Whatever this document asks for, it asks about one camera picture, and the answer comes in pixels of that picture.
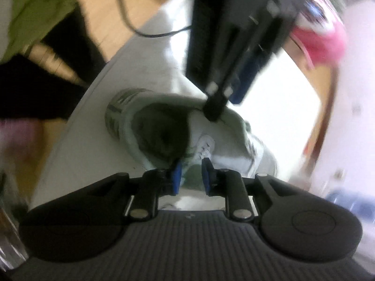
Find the white mint sneaker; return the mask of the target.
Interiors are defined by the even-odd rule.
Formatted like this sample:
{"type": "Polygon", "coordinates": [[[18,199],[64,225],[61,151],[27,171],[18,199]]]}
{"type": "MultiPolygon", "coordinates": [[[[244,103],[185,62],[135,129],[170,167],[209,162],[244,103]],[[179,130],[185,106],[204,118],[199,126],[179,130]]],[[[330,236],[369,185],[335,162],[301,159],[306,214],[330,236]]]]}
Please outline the white mint sneaker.
{"type": "Polygon", "coordinates": [[[147,89],[124,89],[109,102],[109,134],[145,169],[180,164],[183,178],[199,172],[204,158],[216,169],[233,169],[244,177],[277,175],[277,161],[250,124],[225,108],[218,121],[203,114],[205,101],[147,89]]]}

